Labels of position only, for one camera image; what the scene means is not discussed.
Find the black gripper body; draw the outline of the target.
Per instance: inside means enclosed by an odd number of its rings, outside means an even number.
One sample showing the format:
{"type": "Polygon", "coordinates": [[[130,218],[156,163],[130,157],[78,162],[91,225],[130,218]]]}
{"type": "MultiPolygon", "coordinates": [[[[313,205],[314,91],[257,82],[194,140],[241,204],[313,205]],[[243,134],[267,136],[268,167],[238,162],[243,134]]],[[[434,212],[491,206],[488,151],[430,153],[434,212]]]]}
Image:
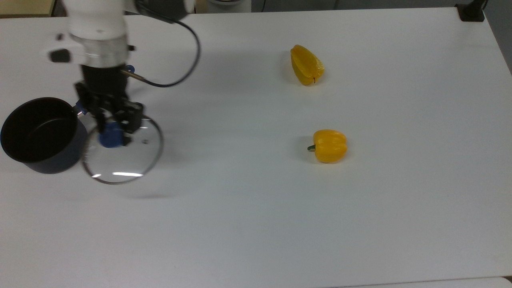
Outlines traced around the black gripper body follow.
{"type": "Polygon", "coordinates": [[[82,80],[74,84],[79,104],[93,118],[104,118],[109,113],[115,118],[142,118],[144,106],[132,102],[126,92],[126,66],[109,68],[79,66],[82,80]]]}

